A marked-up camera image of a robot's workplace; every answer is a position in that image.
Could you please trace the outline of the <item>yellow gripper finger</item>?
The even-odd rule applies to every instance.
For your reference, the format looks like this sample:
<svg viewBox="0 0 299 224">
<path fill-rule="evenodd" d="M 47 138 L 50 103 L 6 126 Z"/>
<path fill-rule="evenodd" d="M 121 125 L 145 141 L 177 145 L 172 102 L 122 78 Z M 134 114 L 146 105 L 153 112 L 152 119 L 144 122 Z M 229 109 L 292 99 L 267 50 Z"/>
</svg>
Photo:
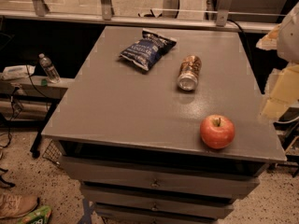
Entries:
<svg viewBox="0 0 299 224">
<path fill-rule="evenodd" d="M 299 64 L 289 63 L 282 70 L 274 68 L 266 81 L 260 115 L 279 120 L 298 99 Z"/>
<path fill-rule="evenodd" d="M 279 28 L 280 24 L 276 25 L 267 35 L 260 38 L 256 47 L 263 50 L 276 50 Z"/>
</svg>

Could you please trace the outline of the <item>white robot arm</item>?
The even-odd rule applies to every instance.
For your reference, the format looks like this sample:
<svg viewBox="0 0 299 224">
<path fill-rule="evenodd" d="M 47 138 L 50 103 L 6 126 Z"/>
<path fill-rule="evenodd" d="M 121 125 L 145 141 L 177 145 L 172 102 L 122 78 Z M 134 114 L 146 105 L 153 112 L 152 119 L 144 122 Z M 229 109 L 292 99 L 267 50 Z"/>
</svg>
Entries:
<svg viewBox="0 0 299 224">
<path fill-rule="evenodd" d="M 260 111 L 263 118 L 278 121 L 299 99 L 299 3 L 257 42 L 256 47 L 275 50 L 278 57 L 288 63 L 281 71 L 274 68 L 270 73 Z"/>
</svg>

